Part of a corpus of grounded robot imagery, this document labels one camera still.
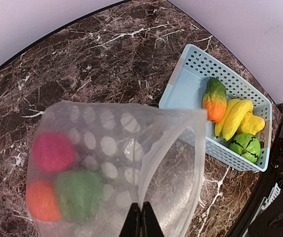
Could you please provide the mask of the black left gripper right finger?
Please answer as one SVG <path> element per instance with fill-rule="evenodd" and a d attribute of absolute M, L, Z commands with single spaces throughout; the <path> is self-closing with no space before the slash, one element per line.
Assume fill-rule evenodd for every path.
<path fill-rule="evenodd" d="M 143 203 L 141 211 L 141 232 L 142 237 L 164 237 L 151 203 Z"/>

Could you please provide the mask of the red toy apple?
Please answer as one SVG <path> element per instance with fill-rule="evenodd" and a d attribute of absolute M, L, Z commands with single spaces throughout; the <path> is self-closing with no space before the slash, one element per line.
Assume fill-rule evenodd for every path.
<path fill-rule="evenodd" d="M 43 173 L 60 172 L 72 166 L 75 150 L 67 135 L 60 132 L 44 132 L 33 142 L 32 158 Z"/>

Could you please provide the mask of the green toy avocado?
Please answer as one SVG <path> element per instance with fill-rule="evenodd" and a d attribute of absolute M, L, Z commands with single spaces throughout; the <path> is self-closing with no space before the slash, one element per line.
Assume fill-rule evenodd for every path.
<path fill-rule="evenodd" d="M 68 170 L 58 174 L 54 191 L 62 219 L 82 225 L 98 212 L 103 197 L 103 178 L 89 170 Z"/>

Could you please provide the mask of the black front rail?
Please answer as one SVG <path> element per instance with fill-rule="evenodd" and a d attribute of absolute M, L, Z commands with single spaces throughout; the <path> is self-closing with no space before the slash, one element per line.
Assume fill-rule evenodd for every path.
<path fill-rule="evenodd" d="M 283 237 L 283 103 L 268 168 L 260 178 L 229 237 Z"/>

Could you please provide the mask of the yellow toy banana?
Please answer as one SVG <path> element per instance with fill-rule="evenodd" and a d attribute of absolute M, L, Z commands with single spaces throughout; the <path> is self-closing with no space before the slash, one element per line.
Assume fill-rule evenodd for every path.
<path fill-rule="evenodd" d="M 215 137 L 229 141 L 236 133 L 242 119 L 247 112 L 253 111 L 251 100 L 231 99 L 227 102 L 225 115 L 220 122 L 215 124 Z"/>

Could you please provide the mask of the light blue perforated basket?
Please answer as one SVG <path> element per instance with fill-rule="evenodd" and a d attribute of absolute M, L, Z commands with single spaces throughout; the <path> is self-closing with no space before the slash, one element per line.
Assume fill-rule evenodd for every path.
<path fill-rule="evenodd" d="M 232 69 L 188 44 L 160 99 L 161 109 L 204 109 L 206 153 L 238 171 L 268 167 L 272 104 Z"/>

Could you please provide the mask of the clear dotted zip top bag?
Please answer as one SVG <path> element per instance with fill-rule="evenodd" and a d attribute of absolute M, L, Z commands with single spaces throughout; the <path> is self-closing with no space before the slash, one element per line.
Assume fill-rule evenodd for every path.
<path fill-rule="evenodd" d="M 41 237 L 119 237 L 132 203 L 151 203 L 165 237 L 183 237 L 198 204 L 205 165 L 206 113 L 139 104 L 60 101 L 48 107 L 35 138 L 44 132 L 69 137 L 75 160 L 66 170 L 43 173 L 32 158 L 27 187 L 54 181 L 68 170 L 89 170 L 103 178 L 95 217 L 82 225 L 62 218 L 35 219 Z"/>

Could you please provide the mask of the green toy cabbage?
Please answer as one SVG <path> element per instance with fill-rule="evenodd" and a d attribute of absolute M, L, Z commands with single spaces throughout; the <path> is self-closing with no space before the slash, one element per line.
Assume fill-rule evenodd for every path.
<path fill-rule="evenodd" d="M 261 145 L 254 135 L 240 133 L 233 138 L 229 149 L 248 161 L 256 163 L 261 152 Z"/>

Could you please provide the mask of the yellow toy pepper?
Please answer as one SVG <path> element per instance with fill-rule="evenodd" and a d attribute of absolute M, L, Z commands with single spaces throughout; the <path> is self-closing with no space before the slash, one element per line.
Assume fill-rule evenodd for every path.
<path fill-rule="evenodd" d="M 237 133 L 249 133 L 256 135 L 265 127 L 265 120 L 262 117 L 255 116 L 251 112 L 247 112 L 241 121 Z"/>

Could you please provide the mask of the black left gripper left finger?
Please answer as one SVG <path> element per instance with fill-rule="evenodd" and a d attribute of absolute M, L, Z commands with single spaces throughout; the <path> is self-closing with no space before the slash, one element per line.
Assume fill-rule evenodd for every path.
<path fill-rule="evenodd" d="M 140 237 L 141 234 L 141 210 L 138 203 L 131 204 L 124 225 L 119 234 L 120 237 Z"/>

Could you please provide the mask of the orange green toy mango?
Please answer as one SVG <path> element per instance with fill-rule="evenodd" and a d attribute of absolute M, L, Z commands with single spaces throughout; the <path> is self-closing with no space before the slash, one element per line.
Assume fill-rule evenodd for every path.
<path fill-rule="evenodd" d="M 227 108 L 226 88 L 217 78 L 210 77 L 203 95 L 202 107 L 208 111 L 208 120 L 220 122 Z"/>

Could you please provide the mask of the orange toy orange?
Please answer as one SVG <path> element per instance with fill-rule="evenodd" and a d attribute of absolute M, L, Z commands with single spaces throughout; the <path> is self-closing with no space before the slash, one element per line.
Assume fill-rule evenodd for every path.
<path fill-rule="evenodd" d="M 28 185 L 26 203 L 30 214 L 43 222 L 55 222 L 61 219 L 54 187 L 49 181 L 37 181 Z"/>

